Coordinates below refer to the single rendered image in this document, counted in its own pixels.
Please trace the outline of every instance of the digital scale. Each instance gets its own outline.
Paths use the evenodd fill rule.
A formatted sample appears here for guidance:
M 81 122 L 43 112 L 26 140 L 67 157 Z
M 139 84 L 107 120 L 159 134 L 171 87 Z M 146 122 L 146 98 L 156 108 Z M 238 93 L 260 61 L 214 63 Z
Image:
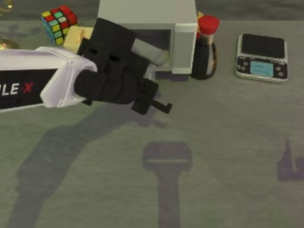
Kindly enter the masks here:
M 287 43 L 281 38 L 242 34 L 237 42 L 236 75 L 284 83 L 288 80 Z

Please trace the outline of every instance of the rubik's cube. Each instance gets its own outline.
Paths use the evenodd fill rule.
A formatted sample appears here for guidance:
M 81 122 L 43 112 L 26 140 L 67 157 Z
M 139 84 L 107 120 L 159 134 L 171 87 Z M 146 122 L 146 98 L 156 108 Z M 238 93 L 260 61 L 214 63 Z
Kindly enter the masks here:
M 41 19 L 55 45 L 63 44 L 69 28 L 77 26 L 77 16 L 66 5 L 42 13 Z

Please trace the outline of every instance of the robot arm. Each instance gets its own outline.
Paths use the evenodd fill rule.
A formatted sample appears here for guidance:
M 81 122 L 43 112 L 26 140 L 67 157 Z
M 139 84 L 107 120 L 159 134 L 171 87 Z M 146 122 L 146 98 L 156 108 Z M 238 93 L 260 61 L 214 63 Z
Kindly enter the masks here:
M 149 60 L 131 52 L 135 37 L 124 27 L 97 19 L 77 55 L 56 47 L 0 51 L 0 111 L 100 101 L 133 102 L 132 109 L 140 114 L 150 106 L 169 113 L 171 104 L 154 100 L 158 85 L 144 78 Z

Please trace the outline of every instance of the bottle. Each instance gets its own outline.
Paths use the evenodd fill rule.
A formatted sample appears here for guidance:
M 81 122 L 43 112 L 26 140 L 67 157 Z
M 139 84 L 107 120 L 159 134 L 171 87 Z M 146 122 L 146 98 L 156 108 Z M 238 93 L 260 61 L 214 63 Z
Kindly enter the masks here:
M 198 26 L 191 77 L 206 80 L 214 75 L 217 67 L 213 37 L 219 27 L 219 20 L 210 15 L 202 16 L 198 19 Z

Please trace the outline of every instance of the blue lcd screen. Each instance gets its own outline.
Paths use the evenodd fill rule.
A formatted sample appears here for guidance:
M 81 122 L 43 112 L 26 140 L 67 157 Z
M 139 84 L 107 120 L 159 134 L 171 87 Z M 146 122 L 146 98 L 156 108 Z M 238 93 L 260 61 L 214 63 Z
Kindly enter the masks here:
M 273 77 L 274 66 L 271 63 L 252 61 L 250 63 L 250 73 L 254 75 Z

